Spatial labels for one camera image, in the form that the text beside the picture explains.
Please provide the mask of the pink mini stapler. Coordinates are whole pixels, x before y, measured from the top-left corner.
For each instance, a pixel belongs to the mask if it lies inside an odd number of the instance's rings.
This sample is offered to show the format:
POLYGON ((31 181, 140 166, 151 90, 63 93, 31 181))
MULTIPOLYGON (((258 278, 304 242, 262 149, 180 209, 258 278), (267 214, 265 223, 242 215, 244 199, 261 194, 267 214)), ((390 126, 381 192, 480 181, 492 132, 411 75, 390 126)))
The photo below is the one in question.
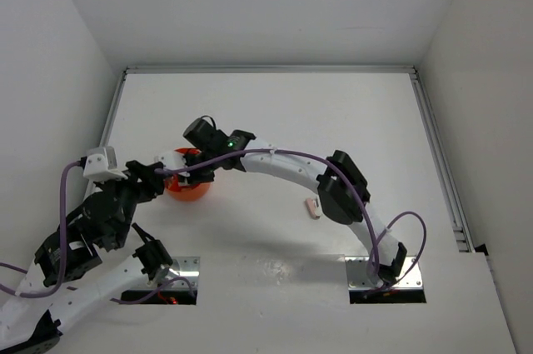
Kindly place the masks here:
POLYGON ((308 197, 305 200, 307 211, 312 219, 319 219, 322 215, 321 205, 317 198, 308 197))

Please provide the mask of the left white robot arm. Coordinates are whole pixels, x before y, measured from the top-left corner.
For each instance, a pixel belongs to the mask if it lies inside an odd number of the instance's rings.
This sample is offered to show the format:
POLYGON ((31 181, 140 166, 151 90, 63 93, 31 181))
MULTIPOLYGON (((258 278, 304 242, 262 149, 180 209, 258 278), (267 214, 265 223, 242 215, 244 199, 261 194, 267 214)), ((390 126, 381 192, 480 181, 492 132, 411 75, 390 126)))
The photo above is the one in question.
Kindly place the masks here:
POLYGON ((104 302, 143 282, 157 286, 172 258, 163 243, 133 222, 137 206, 162 195, 163 165, 127 163, 120 171, 102 154, 65 166, 60 179, 59 225, 36 250, 16 289, 2 287, 1 351, 45 353, 104 302), (102 263, 98 252, 124 247, 130 231, 142 245, 117 267, 85 287, 72 289, 102 263))

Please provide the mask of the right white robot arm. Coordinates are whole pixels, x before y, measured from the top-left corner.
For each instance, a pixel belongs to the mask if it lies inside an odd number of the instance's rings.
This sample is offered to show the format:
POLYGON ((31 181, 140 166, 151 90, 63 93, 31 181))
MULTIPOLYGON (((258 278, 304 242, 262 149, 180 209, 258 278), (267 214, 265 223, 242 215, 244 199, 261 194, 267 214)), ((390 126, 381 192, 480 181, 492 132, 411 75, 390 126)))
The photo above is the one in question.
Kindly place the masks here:
POLYGON ((218 168, 293 182, 316 194, 322 213, 356 235, 368 251, 374 280, 391 285, 400 276, 406 248, 388 234, 373 212, 368 182, 346 152, 336 150, 320 158, 279 149, 251 132, 226 134, 201 117, 188 126, 183 137, 198 150, 184 155, 186 166, 208 163, 190 171, 188 182, 211 182, 218 168))

